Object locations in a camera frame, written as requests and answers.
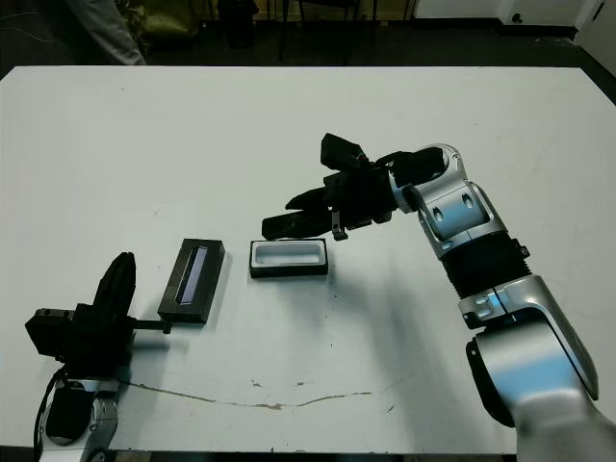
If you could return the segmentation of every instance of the black rectangular box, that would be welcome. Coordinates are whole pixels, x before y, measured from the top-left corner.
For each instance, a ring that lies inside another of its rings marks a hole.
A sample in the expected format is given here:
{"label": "black rectangular box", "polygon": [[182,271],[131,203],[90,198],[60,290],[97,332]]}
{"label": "black rectangular box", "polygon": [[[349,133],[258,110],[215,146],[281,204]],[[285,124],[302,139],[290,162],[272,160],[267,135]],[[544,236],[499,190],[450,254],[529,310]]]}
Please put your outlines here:
{"label": "black rectangular box", "polygon": [[185,239],[158,308],[160,317],[204,324],[210,315],[222,260],[222,241]]}

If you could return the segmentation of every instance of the white table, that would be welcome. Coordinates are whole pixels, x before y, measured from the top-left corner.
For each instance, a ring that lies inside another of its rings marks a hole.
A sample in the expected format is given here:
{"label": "white table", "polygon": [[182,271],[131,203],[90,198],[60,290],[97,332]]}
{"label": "white table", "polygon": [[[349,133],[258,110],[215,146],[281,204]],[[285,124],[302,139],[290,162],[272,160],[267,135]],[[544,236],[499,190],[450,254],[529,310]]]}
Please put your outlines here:
{"label": "white table", "polygon": [[377,158],[447,142],[526,244],[616,420],[616,109],[578,69],[17,68],[0,85],[0,445],[59,367],[23,324],[135,252],[154,319],[183,238],[222,239],[208,324],[138,333],[113,449],[513,452],[417,218],[327,238],[322,278],[252,281],[261,219],[318,187],[325,132]]}

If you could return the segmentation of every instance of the gray pants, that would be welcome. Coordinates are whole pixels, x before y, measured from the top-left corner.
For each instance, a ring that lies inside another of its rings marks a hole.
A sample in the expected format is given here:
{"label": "gray pants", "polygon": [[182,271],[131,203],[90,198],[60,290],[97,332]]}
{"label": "gray pants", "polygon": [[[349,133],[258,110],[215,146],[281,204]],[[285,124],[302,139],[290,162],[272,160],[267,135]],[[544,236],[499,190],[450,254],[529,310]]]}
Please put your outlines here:
{"label": "gray pants", "polygon": [[117,64],[146,64],[114,0],[65,0],[107,56]]}

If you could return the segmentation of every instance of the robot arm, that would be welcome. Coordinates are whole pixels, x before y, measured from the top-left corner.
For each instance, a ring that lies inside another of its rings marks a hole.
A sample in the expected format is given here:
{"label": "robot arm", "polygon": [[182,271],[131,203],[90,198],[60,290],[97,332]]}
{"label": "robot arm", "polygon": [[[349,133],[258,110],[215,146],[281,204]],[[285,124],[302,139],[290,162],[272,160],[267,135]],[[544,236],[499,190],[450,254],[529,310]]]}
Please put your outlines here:
{"label": "robot arm", "polygon": [[170,331],[167,322],[128,316],[135,271],[135,257],[123,252],[100,280],[92,305],[39,309],[26,322],[38,353],[64,363],[51,378],[37,414],[35,461],[106,460],[117,427],[116,373],[125,363],[134,331]]}
{"label": "robot arm", "polygon": [[482,328],[467,357],[484,407],[515,426],[521,461],[616,460],[616,425],[594,406],[592,359],[527,249],[511,239],[485,192],[469,181],[446,144],[397,152],[372,163],[359,145],[327,134],[321,163],[339,170],[324,188],[292,199],[299,210],[266,218],[266,239],[305,238],[381,223],[395,209],[417,212],[458,292],[462,318]]}

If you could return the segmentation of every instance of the chair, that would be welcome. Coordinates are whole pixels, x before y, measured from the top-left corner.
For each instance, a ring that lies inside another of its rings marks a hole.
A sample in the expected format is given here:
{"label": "chair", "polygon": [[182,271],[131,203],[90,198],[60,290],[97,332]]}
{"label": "chair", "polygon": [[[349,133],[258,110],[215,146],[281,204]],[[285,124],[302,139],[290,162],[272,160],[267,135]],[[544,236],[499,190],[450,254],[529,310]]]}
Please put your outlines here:
{"label": "chair", "polygon": [[[280,48],[278,50],[278,61],[282,61],[284,46],[285,46],[285,33],[287,30],[287,17],[289,15],[289,2],[291,0],[282,0],[282,33],[280,37]],[[301,24],[304,24],[304,0],[297,0],[299,3],[299,16],[301,18]],[[345,9],[345,22],[347,22],[348,8],[353,7],[353,19],[354,23],[357,20],[357,10],[359,8],[360,0],[307,0],[307,3],[316,5],[326,5],[328,7],[339,7]],[[372,36],[374,34],[374,25],[376,24],[376,0],[372,0]],[[348,46],[345,49],[344,64],[347,63]]]}

